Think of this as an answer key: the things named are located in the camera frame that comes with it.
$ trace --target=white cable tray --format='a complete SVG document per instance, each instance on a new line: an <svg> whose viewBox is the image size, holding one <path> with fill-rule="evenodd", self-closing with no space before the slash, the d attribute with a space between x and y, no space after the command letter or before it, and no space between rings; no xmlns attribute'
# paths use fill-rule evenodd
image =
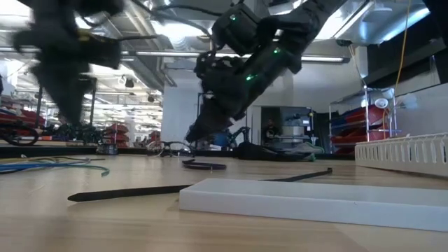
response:
<svg viewBox="0 0 448 252"><path fill-rule="evenodd" d="M356 165L448 176L448 133L357 143Z"/></svg>

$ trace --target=green led light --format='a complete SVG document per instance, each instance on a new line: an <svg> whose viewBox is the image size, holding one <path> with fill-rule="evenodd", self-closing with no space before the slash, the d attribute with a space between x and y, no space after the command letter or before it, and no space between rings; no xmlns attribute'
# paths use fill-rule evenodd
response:
<svg viewBox="0 0 448 252"><path fill-rule="evenodd" d="M256 75L255 76L253 76L253 75L248 75L247 77L246 77L246 81L250 81L250 80L252 80L253 78L255 78L255 77L257 77Z"/></svg>

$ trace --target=white plastic block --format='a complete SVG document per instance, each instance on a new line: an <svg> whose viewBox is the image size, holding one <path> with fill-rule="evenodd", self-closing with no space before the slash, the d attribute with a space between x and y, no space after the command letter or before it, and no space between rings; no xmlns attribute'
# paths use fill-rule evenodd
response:
<svg viewBox="0 0 448 252"><path fill-rule="evenodd" d="M180 209L448 231L448 190L208 178L181 191Z"/></svg>
<svg viewBox="0 0 448 252"><path fill-rule="evenodd" d="M448 133L357 143L356 165L448 176Z"/></svg>

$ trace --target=wooden table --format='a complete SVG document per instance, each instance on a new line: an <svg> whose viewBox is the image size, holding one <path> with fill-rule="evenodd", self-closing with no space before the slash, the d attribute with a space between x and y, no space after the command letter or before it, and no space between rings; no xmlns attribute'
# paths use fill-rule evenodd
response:
<svg viewBox="0 0 448 252"><path fill-rule="evenodd" d="M250 162L199 157L226 171L183 169L177 157L120 155L93 162L111 169L25 171L0 176L2 252L42 251L447 251L448 234L179 211L179 194L74 204L79 192L195 183L202 179L273 179L318 172L303 182L448 189L448 181L355 167L353 161Z"/></svg>

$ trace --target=white shelf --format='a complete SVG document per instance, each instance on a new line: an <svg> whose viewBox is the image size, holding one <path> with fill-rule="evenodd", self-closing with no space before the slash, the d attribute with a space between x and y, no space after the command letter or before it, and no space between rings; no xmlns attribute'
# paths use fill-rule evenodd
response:
<svg viewBox="0 0 448 252"><path fill-rule="evenodd" d="M208 178L181 191L180 209L448 231L448 190Z"/></svg>

